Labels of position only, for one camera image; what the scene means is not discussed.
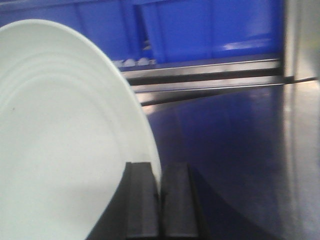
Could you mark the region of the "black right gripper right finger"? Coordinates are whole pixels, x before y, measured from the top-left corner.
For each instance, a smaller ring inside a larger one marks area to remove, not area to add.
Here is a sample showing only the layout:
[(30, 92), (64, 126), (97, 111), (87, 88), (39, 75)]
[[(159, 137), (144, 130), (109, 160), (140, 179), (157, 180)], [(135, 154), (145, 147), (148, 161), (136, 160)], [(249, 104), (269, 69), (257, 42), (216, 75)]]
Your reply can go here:
[(171, 163), (161, 179), (161, 230), (164, 240), (208, 240), (209, 229), (187, 163)]

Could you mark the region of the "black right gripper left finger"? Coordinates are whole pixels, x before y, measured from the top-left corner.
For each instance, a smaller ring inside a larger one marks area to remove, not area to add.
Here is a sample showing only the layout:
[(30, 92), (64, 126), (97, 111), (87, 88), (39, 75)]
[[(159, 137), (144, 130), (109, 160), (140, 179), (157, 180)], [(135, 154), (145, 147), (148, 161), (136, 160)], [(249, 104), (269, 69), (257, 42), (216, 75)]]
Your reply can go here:
[(88, 240), (158, 240), (159, 199), (149, 162), (127, 162), (121, 181)]

